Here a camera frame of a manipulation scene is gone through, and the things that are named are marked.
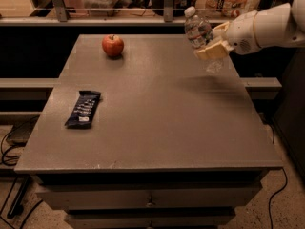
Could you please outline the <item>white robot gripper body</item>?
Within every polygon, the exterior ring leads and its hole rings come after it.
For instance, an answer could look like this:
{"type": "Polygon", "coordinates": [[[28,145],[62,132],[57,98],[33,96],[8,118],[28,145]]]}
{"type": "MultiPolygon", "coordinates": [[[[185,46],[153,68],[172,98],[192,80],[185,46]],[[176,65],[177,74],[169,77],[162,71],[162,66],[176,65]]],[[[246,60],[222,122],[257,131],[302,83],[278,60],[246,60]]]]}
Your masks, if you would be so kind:
{"type": "Polygon", "coordinates": [[[241,14],[234,21],[231,21],[226,30],[226,37],[234,52],[239,55],[246,55],[260,51],[254,33],[254,20],[257,11],[241,14]]]}

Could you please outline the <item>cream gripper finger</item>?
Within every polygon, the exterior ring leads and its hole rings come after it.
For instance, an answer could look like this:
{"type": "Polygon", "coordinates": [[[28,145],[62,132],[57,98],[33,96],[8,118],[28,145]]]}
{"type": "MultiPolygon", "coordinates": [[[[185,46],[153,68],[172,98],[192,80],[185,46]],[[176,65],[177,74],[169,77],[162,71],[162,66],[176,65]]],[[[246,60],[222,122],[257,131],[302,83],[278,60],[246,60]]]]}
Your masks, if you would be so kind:
{"type": "Polygon", "coordinates": [[[194,55],[201,60],[216,60],[227,57],[234,47],[229,44],[227,40],[220,40],[213,42],[210,46],[194,51],[194,55]]]}
{"type": "Polygon", "coordinates": [[[227,30],[230,26],[230,22],[224,22],[216,27],[213,28],[213,35],[215,37],[222,37],[222,38],[226,38],[227,37],[227,30]]]}

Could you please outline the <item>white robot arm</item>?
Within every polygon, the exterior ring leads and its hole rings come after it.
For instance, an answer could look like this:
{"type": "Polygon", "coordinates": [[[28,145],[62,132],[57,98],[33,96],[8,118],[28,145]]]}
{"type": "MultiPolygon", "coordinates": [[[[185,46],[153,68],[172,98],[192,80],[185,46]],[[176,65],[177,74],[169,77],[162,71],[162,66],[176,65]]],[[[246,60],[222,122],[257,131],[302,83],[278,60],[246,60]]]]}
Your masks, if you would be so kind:
{"type": "Polygon", "coordinates": [[[259,52],[270,47],[305,46],[305,0],[251,11],[213,29],[215,39],[194,51],[201,60],[259,52]]]}

